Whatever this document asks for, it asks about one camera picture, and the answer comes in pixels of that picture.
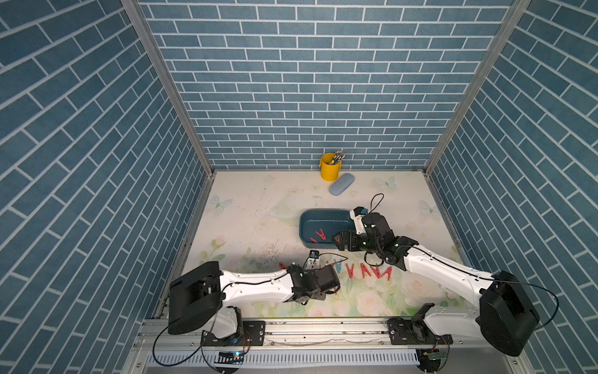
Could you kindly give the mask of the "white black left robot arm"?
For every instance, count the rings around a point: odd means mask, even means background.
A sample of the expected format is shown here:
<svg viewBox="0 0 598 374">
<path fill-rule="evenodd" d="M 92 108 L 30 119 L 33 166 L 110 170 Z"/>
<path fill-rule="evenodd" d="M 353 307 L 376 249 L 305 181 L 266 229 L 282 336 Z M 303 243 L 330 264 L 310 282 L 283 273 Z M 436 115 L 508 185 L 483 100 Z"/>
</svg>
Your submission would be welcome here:
<svg viewBox="0 0 598 374">
<path fill-rule="evenodd" d="M 205 330 L 218 339 L 242 334 L 240 306 L 325 300 L 340 289 L 331 265 L 306 270 L 298 265 L 273 273 L 241 274 L 225 271 L 210 261 L 170 284 L 168 333 L 181 335 Z"/>
</svg>

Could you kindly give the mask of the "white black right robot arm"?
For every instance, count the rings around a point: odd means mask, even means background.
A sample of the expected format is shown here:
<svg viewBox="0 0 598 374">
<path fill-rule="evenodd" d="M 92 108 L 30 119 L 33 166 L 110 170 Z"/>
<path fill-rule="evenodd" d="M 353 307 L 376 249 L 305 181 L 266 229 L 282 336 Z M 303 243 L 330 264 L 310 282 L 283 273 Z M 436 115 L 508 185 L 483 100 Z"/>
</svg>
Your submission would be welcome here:
<svg viewBox="0 0 598 374">
<path fill-rule="evenodd" d="M 516 357 L 540 323 L 525 283 L 506 271 L 491 274 L 456 263 L 406 236 L 397 236 L 379 213 L 352 217 L 355 228 L 331 240 L 340 251 L 374 254 L 383 263 L 447 288 L 472 305 L 450 312 L 424 307 L 423 324 L 436 335 L 484 338 L 503 354 Z"/>
</svg>

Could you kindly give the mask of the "teal plastic storage box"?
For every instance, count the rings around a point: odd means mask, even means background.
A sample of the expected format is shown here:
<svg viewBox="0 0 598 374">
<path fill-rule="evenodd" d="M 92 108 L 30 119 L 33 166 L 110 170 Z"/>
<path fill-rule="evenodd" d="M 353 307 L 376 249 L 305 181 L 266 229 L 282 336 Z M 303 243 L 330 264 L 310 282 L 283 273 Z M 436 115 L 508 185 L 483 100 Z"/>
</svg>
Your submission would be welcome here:
<svg viewBox="0 0 598 374">
<path fill-rule="evenodd" d="M 310 238 L 319 239 L 315 232 L 322 229 L 327 237 L 324 243 L 313 243 Z M 309 249 L 336 249 L 333 236 L 339 232 L 354 230 L 354 222 L 348 210 L 340 209 L 311 209 L 300 216 L 299 238 Z"/>
</svg>

